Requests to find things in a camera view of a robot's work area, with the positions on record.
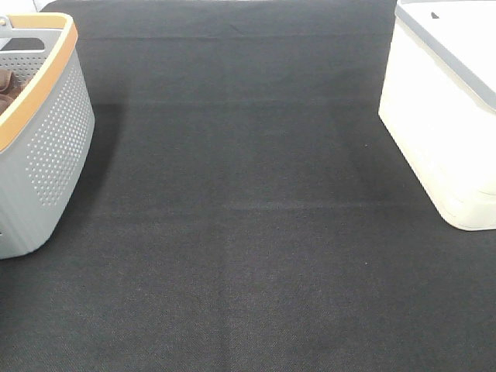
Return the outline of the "brown towel in basket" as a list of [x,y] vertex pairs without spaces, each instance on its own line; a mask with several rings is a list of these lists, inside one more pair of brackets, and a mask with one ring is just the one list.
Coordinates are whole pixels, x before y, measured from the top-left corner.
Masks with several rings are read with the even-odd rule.
[[21,82],[12,71],[1,69],[0,114],[14,102],[28,83],[28,81]]

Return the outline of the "white storage box grey rim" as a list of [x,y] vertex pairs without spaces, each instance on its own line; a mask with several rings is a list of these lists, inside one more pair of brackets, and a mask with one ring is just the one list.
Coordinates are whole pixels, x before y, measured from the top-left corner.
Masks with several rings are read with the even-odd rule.
[[495,227],[493,1],[399,1],[378,114],[446,222]]

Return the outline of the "grey perforated laundry basket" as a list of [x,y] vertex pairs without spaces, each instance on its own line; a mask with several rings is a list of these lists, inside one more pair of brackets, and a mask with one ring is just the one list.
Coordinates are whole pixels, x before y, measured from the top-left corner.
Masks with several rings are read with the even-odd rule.
[[84,167],[95,116],[70,15],[2,15],[1,37],[41,44],[1,52],[1,69],[29,82],[1,114],[1,257],[8,259],[52,235]]

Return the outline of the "black table cloth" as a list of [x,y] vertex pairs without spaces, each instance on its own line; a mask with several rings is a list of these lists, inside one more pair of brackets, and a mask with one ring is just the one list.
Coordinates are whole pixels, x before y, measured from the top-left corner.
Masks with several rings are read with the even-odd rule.
[[377,115],[393,1],[56,1],[95,113],[1,263],[3,371],[493,371],[495,234]]

